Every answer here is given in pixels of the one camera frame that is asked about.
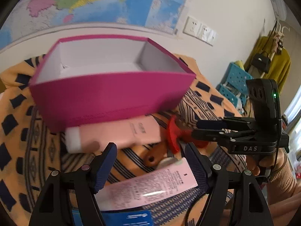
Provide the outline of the right hand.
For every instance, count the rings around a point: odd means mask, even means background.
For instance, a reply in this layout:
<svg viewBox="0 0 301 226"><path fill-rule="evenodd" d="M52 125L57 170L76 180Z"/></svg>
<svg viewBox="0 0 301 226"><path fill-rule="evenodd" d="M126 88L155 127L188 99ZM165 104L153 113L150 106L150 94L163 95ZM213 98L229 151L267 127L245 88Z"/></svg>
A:
<svg viewBox="0 0 301 226"><path fill-rule="evenodd" d="M261 168L270 169L271 173L278 171L283 167L287 161L287 156L285 155L282 148L278 150L278 154L273 153L256 161L254 156L246 157L247 168L253 173L253 175L258 176L260 174Z"/></svg>

